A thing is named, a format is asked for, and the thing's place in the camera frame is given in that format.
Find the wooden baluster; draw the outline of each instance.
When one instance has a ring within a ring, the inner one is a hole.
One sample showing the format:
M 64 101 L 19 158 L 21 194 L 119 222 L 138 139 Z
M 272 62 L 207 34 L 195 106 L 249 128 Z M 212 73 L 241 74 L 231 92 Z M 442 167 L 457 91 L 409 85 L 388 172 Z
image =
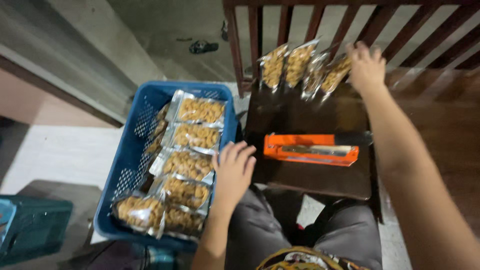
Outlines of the wooden baluster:
M 278 28 L 277 46 L 287 43 L 292 24 L 293 6 L 282 6 L 280 13 L 280 27 Z
M 470 56 L 467 60 L 461 62 L 456 69 L 476 69 L 480 66 L 480 50 Z
M 318 26 L 320 26 L 324 10 L 325 5 L 322 4 L 315 5 L 315 7 L 313 8 L 310 23 L 308 25 L 307 36 L 305 36 L 305 42 L 314 39 L 317 35 Z
M 400 66 L 414 67 L 480 9 L 480 1 L 457 8 Z
M 390 61 L 403 46 L 412 38 L 412 36 L 422 27 L 422 25 L 435 13 L 441 4 L 420 6 L 410 20 L 403 26 L 397 36 L 390 42 L 384 50 L 384 57 L 387 62 Z
M 350 25 L 352 24 L 353 19 L 355 19 L 355 15 L 357 15 L 359 8 L 360 5 L 349 5 L 347 7 L 347 10 L 343 14 L 342 21 L 340 22 L 340 25 L 338 26 L 338 29 L 336 30 L 335 36 L 332 40 L 331 46 L 335 44 L 337 44 L 337 46 L 332 48 L 330 59 L 333 59 L 335 57 L 335 54 L 340 48 L 340 44 L 342 43 L 343 38 L 345 38 L 345 35 L 350 29 Z
M 457 41 L 452 47 L 435 59 L 427 68 L 444 68 L 453 60 L 464 54 L 468 49 L 480 41 L 480 25 L 477 25 L 464 37 Z
M 237 86 L 239 94 L 243 97 L 243 68 L 241 64 L 240 42 L 237 28 L 237 17 L 235 15 L 235 7 L 225 7 L 225 17 L 228 21 L 228 40 L 230 42 L 230 50 L 232 52 L 233 67 L 237 78 Z
M 263 7 L 248 7 L 253 81 L 260 77 L 260 65 L 257 60 L 262 55 L 263 13 Z
M 398 6 L 377 6 L 360 32 L 357 40 L 371 46 L 385 25 L 390 21 Z

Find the blue plastic basket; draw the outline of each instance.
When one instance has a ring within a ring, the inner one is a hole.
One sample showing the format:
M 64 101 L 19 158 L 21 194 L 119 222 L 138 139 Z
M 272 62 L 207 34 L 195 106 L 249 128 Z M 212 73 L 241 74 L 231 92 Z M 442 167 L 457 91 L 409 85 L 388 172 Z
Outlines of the blue plastic basket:
M 132 108 L 123 129 L 120 144 L 115 154 L 102 197 L 95 213 L 95 230 L 104 237 L 167 248 L 176 251 L 194 251 L 196 243 L 164 235 L 157 240 L 119 226 L 110 216 L 112 200 L 126 189 L 137 190 L 144 182 L 149 157 L 143 155 L 152 142 L 150 133 L 155 129 L 158 111 L 181 89 L 199 98 L 215 98 L 227 101 L 224 131 L 220 149 L 228 141 L 235 140 L 238 121 L 233 109 L 233 98 L 225 85 L 186 82 L 147 82 L 138 88 Z

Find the tiled floor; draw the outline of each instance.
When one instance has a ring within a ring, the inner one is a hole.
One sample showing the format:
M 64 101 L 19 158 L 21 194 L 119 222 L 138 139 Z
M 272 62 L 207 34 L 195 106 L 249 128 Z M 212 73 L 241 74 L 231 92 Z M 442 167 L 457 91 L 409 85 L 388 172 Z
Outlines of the tiled floor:
M 228 86 L 235 93 L 235 84 Z M 248 100 L 236 99 L 237 112 L 247 107 Z M 103 189 L 122 131 L 110 128 L 31 126 L 5 174 L 0 193 L 16 194 L 33 180 L 94 185 Z M 312 223 L 323 207 L 321 203 L 305 196 L 298 223 L 302 226 Z M 411 269 L 396 219 L 388 218 L 387 221 L 386 225 L 379 226 L 384 269 Z

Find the leg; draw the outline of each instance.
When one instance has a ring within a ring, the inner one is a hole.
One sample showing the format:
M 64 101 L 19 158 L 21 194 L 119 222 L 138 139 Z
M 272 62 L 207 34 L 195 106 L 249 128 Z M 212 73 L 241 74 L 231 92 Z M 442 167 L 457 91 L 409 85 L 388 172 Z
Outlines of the leg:
M 364 203 L 336 208 L 315 243 L 316 250 L 343 257 L 371 270 L 382 269 L 377 222 Z
M 269 255 L 291 247 L 261 192 L 249 188 L 228 228 L 225 269 L 255 269 Z

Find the slipper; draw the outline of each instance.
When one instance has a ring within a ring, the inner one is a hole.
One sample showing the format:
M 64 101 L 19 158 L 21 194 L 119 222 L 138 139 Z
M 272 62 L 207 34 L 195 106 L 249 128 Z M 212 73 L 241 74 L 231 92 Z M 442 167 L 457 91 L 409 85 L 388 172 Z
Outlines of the slipper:
M 193 54 L 201 54 L 218 50 L 218 43 L 208 43 L 205 40 L 197 40 L 188 49 Z

